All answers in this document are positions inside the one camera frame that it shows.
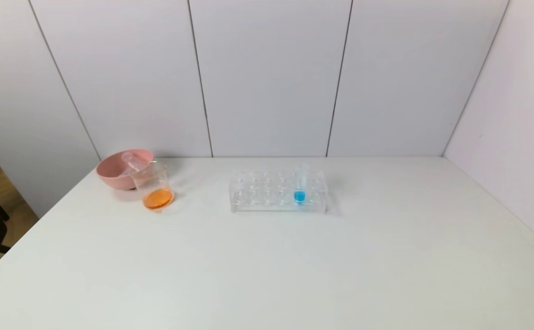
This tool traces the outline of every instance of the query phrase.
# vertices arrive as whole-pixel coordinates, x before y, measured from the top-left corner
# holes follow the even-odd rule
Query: orange liquid
[[[143,204],[148,209],[160,209],[173,200],[173,192],[169,189],[159,189],[143,198]]]

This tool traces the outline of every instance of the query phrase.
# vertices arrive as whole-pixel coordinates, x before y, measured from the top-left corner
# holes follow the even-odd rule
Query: white table
[[[534,330],[534,234],[446,159],[167,159],[161,214],[92,172],[0,261],[0,330]],[[327,214],[232,169],[324,170]]]

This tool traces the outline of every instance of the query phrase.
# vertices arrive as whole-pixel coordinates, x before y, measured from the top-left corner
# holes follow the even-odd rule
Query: pink bowl
[[[135,188],[135,182],[133,182],[131,176],[120,176],[129,167],[120,158],[126,152],[133,153],[133,155],[141,158],[146,163],[153,160],[153,153],[146,149],[129,149],[106,157],[96,167],[96,173],[104,183],[114,189],[129,190]]]

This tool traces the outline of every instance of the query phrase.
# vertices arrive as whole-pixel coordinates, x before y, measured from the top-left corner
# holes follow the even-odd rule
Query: beaker with orange liquid
[[[152,161],[137,173],[131,175],[137,191],[148,209],[161,211],[173,201],[173,191],[167,180],[167,167],[157,161]]]

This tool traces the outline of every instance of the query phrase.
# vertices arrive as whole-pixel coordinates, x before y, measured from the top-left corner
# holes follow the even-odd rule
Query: floor
[[[39,219],[3,171],[0,171],[0,205],[10,216],[3,245],[12,247]]]

